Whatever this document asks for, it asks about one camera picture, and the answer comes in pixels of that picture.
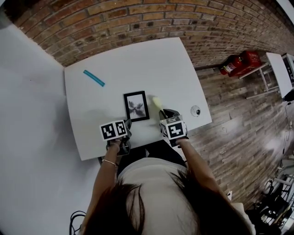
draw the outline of red fire extinguisher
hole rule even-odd
[[[220,72],[223,75],[230,73],[235,68],[238,68],[242,65],[243,58],[239,56],[230,56],[227,61],[220,67]]]

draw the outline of bracelet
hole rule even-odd
[[[113,164],[115,167],[117,167],[117,165],[115,163],[111,162],[111,161],[108,161],[108,160],[103,159],[102,162],[108,162],[110,164]]]

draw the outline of blue marker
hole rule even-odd
[[[105,85],[104,82],[102,82],[98,77],[96,77],[95,75],[90,73],[88,70],[84,70],[83,73],[86,74],[87,76],[89,76],[90,78],[92,78],[95,82],[97,82],[102,87]]]

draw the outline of brick wall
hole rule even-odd
[[[13,21],[64,66],[167,37],[181,38],[195,67],[243,50],[294,54],[294,26],[275,0],[40,0]]]

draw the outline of hand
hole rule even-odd
[[[120,144],[121,144],[121,139],[120,140],[111,140],[110,141],[110,146],[108,147],[108,149],[116,149],[116,152],[118,153],[120,150]]]
[[[184,142],[190,142],[189,138],[185,136],[185,137],[178,138],[178,139],[176,139],[176,141],[175,141],[175,143],[176,143],[177,145],[181,145],[181,144],[184,143]]]

